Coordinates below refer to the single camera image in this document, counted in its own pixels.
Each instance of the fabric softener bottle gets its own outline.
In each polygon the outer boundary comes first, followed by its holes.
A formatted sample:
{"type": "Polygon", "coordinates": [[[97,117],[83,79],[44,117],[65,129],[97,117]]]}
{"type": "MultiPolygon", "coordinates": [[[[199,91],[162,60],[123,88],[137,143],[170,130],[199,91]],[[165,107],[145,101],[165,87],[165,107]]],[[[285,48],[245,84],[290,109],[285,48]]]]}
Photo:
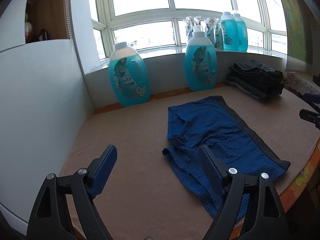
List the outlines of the fabric softener bottle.
{"type": "Polygon", "coordinates": [[[150,90],[146,66],[126,42],[115,45],[109,63],[112,88],[122,106],[132,106],[149,100],[150,90]]]}
{"type": "Polygon", "coordinates": [[[223,49],[238,51],[239,49],[239,32],[238,25],[230,12],[223,12],[221,16],[221,28],[223,33],[223,49]]]}
{"type": "Polygon", "coordinates": [[[191,90],[214,88],[216,84],[217,57],[212,42],[205,36],[201,25],[194,26],[185,54],[185,70],[191,90]]]}
{"type": "Polygon", "coordinates": [[[234,13],[234,19],[237,22],[238,32],[239,32],[239,51],[246,52],[248,50],[248,33],[247,25],[245,25],[244,20],[241,18],[240,14],[234,13]]]}

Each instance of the blue boxer briefs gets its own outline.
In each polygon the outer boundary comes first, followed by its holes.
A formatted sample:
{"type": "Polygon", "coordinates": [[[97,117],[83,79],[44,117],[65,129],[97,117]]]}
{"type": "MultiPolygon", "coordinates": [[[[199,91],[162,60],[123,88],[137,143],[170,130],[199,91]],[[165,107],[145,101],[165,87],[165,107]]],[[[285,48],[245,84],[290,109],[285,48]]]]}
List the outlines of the blue boxer briefs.
{"type": "MultiPolygon", "coordinates": [[[[206,144],[228,167],[243,174],[265,172],[274,181],[290,162],[278,156],[227,106],[223,97],[210,96],[168,109],[168,140],[172,146],[162,153],[181,183],[195,193],[215,216],[222,199],[211,188],[200,164],[198,149],[206,144]]],[[[243,195],[237,219],[246,213],[249,194],[243,195]]]]}

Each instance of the metal screw head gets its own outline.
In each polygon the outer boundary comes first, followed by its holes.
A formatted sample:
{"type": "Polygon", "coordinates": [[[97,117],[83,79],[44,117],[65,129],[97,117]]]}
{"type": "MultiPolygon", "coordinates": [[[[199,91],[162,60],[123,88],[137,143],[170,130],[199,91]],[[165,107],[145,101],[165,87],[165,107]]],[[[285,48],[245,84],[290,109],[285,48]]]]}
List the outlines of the metal screw head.
{"type": "Polygon", "coordinates": [[[47,175],[47,179],[53,179],[54,178],[54,174],[53,173],[50,173],[47,175]]]}
{"type": "Polygon", "coordinates": [[[86,174],[86,172],[87,172],[87,170],[86,170],[86,169],[84,169],[84,168],[79,169],[79,171],[78,171],[78,173],[79,173],[80,175],[82,175],[82,174],[86,174]]]}
{"type": "Polygon", "coordinates": [[[261,177],[263,177],[264,179],[267,179],[267,178],[269,178],[269,175],[266,173],[261,173],[261,177]]]}
{"type": "Polygon", "coordinates": [[[230,169],[229,169],[229,172],[230,172],[231,174],[236,174],[238,171],[237,171],[235,168],[230,168],[230,169]]]}

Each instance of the shelf cabinet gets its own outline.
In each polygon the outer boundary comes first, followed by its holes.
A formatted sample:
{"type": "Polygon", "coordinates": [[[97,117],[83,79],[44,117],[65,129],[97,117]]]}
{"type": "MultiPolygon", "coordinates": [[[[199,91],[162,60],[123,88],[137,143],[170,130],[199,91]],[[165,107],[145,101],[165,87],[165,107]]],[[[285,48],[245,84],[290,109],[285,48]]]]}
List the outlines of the shelf cabinet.
{"type": "Polygon", "coordinates": [[[50,40],[68,38],[64,0],[28,0],[26,13],[34,36],[45,29],[50,40]]]}

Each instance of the blue gripper pad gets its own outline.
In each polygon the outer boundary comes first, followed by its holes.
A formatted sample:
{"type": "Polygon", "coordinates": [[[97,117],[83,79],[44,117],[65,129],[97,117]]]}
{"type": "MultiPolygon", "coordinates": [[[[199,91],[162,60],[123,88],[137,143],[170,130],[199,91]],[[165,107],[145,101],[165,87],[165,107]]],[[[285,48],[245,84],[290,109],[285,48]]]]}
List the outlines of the blue gripper pad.
{"type": "Polygon", "coordinates": [[[105,152],[102,154],[99,159],[100,165],[92,176],[92,185],[89,192],[89,195],[92,199],[94,199],[97,195],[101,194],[103,188],[109,178],[109,175],[113,169],[113,166],[117,160],[117,149],[115,146],[107,147],[105,152]]]}
{"type": "Polygon", "coordinates": [[[308,93],[303,94],[303,100],[315,104],[320,104],[320,95],[312,95],[308,93]]]}
{"type": "Polygon", "coordinates": [[[200,158],[200,163],[202,165],[205,175],[208,178],[208,181],[211,185],[212,190],[214,191],[214,193],[216,193],[222,199],[224,199],[225,196],[227,195],[227,192],[224,189],[223,177],[212,159],[215,159],[216,161],[220,161],[220,162],[223,162],[223,161],[220,159],[217,160],[217,158],[214,157],[213,153],[210,151],[210,149],[206,145],[199,147],[198,154],[200,158]]]}

